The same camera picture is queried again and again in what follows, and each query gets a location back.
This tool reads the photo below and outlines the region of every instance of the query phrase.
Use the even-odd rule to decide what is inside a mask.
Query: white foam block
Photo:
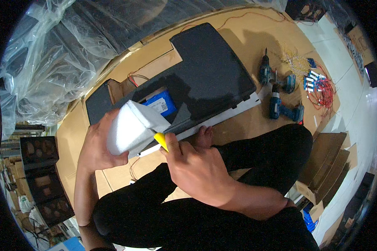
[[[129,100],[112,122],[107,148],[113,155],[130,151],[130,159],[153,141],[149,128],[161,133],[168,127],[170,123],[155,109]]]

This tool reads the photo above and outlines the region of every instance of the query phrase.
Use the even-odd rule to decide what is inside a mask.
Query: blue power drill
[[[265,48],[265,55],[262,57],[262,62],[260,66],[260,83],[262,86],[265,86],[269,82],[275,82],[282,86],[282,89],[290,94],[293,93],[296,86],[296,75],[295,74],[289,74],[286,77],[286,81],[280,81],[278,80],[278,73],[275,69],[275,73],[272,72],[271,66],[269,66],[269,58],[266,55],[266,48]]]
[[[269,100],[269,117],[270,119],[278,119],[281,114],[298,124],[303,124],[304,106],[300,101],[300,104],[292,110],[286,108],[279,97],[279,85],[274,84],[272,86],[272,96]]]

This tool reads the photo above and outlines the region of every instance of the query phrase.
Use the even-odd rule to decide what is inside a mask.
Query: knee
[[[92,219],[100,235],[106,237],[110,234],[112,224],[109,222],[109,213],[106,212],[106,206],[102,205],[101,200],[98,201],[92,212]]]
[[[313,146],[313,136],[311,132],[300,124],[287,124],[283,126],[285,135],[290,136],[298,146],[311,150]]]

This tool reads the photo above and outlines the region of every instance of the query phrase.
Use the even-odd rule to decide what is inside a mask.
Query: white floor
[[[322,58],[337,90],[341,106],[324,132],[349,131],[351,145],[357,144],[358,166],[350,170],[337,194],[325,208],[313,236],[320,244],[326,230],[338,219],[356,193],[377,154],[377,88],[367,78],[363,85],[347,48],[324,16],[318,24],[298,26]]]

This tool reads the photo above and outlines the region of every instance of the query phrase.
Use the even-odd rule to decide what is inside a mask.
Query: barcode sticker
[[[148,106],[157,110],[158,113],[163,113],[168,110],[168,106],[164,98],[160,98],[157,101],[150,103]]]

